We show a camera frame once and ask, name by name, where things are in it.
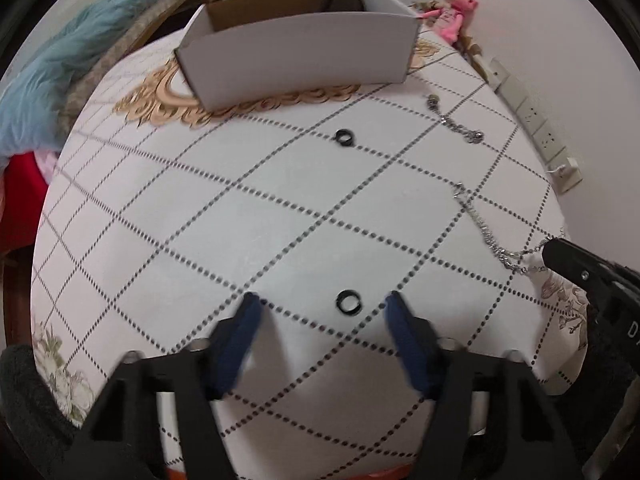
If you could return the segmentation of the white cardboard box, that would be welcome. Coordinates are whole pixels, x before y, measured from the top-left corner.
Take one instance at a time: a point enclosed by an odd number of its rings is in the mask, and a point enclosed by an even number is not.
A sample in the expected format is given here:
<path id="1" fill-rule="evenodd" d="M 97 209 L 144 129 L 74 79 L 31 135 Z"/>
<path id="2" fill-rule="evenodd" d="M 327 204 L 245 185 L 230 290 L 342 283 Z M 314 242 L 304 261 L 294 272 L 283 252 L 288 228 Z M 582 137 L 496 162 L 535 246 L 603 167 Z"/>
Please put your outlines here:
<path id="1" fill-rule="evenodd" d="M 203 107 L 280 94 L 404 81 L 419 15 L 399 0 L 322 12 L 323 0 L 219 0 L 198 8 L 175 50 Z"/>

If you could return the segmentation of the patterned white tablecloth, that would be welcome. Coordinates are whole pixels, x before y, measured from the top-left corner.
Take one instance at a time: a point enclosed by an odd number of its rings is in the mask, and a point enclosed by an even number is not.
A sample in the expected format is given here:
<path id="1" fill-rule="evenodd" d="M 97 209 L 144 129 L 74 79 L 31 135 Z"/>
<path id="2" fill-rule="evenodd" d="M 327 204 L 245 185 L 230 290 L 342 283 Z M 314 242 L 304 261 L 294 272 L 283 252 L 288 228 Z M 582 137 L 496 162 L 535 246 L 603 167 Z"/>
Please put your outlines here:
<path id="1" fill-rule="evenodd" d="M 430 32 L 402 84 L 287 98 L 233 118 L 196 109 L 179 34 L 93 91 L 54 170 L 32 264 L 36 365 L 81 424 L 129 350 L 175 353 L 264 300 L 215 404 L 244 479 L 344 479 L 408 463 L 430 404 L 382 313 L 401 292 L 442 336 L 518 350 L 553 393 L 585 359 L 585 296 L 511 252 L 565 220 L 527 133 Z"/>

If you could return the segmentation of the red bed sheet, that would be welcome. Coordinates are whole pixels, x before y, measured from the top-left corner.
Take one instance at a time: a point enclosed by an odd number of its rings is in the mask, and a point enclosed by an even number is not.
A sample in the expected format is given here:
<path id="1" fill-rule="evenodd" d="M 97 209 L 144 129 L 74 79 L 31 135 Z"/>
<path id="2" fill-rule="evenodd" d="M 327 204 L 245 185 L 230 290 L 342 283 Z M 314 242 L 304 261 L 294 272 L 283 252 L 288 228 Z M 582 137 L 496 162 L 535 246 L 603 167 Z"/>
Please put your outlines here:
<path id="1" fill-rule="evenodd" d="M 10 159 L 3 184 L 1 251 L 12 252 L 35 243 L 48 185 L 33 152 Z"/>

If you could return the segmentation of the pink panther plush toy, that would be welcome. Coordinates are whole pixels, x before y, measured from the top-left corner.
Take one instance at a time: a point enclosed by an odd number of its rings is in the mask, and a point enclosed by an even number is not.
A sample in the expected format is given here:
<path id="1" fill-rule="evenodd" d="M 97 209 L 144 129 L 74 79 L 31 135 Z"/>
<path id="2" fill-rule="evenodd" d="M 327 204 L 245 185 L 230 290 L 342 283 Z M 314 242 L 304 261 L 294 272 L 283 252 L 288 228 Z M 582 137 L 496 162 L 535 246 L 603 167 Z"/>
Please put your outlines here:
<path id="1" fill-rule="evenodd" d="M 477 0 L 432 0 L 413 5 L 424 24 L 450 46 L 459 39 L 477 7 Z"/>

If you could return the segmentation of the light blue duvet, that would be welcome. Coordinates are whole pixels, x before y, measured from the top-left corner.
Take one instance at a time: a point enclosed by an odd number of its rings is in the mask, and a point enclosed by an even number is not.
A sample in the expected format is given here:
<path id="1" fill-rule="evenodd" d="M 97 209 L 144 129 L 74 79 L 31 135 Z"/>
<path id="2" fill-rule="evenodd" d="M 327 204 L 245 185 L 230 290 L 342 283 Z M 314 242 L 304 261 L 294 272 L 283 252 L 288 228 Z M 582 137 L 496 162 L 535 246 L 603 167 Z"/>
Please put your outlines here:
<path id="1" fill-rule="evenodd" d="M 62 150 L 70 90 L 157 1 L 96 0 L 41 46 L 1 95 L 2 166 L 16 155 Z"/>

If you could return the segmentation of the bed with patterned mattress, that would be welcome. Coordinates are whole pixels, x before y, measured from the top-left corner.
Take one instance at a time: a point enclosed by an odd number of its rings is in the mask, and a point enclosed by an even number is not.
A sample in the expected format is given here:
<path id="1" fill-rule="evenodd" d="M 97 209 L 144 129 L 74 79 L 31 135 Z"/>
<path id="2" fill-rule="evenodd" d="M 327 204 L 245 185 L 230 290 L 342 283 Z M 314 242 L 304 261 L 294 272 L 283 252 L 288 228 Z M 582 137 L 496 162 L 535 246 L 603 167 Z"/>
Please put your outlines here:
<path id="1" fill-rule="evenodd" d="M 151 0 L 134 16 L 136 19 L 116 36 L 111 47 L 101 55 L 91 70 L 68 90 L 64 105 L 58 112 L 58 126 L 62 133 L 70 133 L 80 112 L 107 72 L 122 58 L 141 48 L 152 33 L 185 2 L 186 0 Z"/>

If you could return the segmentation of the white wall power strip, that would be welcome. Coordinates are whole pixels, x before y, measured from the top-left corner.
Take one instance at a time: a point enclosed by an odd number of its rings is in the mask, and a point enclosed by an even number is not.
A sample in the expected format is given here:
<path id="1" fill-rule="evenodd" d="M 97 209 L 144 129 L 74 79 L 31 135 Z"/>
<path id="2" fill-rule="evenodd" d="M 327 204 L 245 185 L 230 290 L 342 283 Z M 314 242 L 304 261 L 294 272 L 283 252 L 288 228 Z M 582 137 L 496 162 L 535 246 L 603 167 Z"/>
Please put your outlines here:
<path id="1" fill-rule="evenodd" d="M 512 75 L 496 58 L 487 62 L 481 55 L 474 55 L 473 61 L 480 76 L 500 96 L 524 127 L 529 140 L 533 142 L 538 155 L 544 162 L 546 171 L 552 162 L 568 156 L 573 157 L 549 119 L 534 105 L 517 76 Z M 568 178 L 561 181 L 551 178 L 551 182 L 558 194 L 565 194 L 582 182 L 582 172 L 578 169 Z"/>

